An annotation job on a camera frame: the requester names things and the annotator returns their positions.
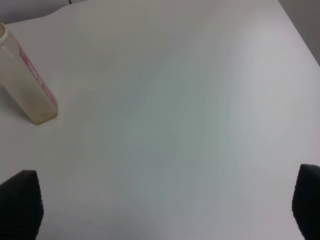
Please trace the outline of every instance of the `black object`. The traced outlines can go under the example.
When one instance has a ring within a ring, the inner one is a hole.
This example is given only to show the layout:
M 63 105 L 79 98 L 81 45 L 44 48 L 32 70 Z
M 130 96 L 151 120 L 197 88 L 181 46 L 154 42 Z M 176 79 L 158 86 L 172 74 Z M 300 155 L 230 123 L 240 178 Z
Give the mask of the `black object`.
M 43 216 L 36 171 L 23 170 L 0 185 L 0 240 L 35 240 Z
M 306 240 L 320 240 L 320 167 L 302 164 L 296 180 L 293 216 Z

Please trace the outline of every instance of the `white wall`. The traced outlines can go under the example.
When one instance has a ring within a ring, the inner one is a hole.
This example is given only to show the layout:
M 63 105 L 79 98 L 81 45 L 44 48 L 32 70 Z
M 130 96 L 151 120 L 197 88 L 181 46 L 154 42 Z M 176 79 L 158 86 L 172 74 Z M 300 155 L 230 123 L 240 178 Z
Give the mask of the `white wall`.
M 43 17 L 68 4 L 68 0 L 1 0 L 0 21 L 8 24 Z

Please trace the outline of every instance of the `gray wall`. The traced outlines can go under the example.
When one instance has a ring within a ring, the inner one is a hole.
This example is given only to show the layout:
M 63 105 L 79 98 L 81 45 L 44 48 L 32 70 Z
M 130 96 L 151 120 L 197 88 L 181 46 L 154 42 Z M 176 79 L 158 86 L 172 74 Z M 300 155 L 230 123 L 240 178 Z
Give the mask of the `gray wall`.
M 68 0 L 1 0 L 0 22 L 9 24 L 43 17 L 68 4 Z

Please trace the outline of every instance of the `plastic bottle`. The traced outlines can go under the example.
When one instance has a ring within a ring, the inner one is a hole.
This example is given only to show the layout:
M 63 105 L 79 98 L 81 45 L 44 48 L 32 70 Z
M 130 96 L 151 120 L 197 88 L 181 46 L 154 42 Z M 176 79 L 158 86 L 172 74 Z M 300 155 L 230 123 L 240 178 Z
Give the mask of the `plastic bottle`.
M 16 37 L 0 23 L 0 84 L 34 124 L 58 115 L 56 98 L 21 48 Z

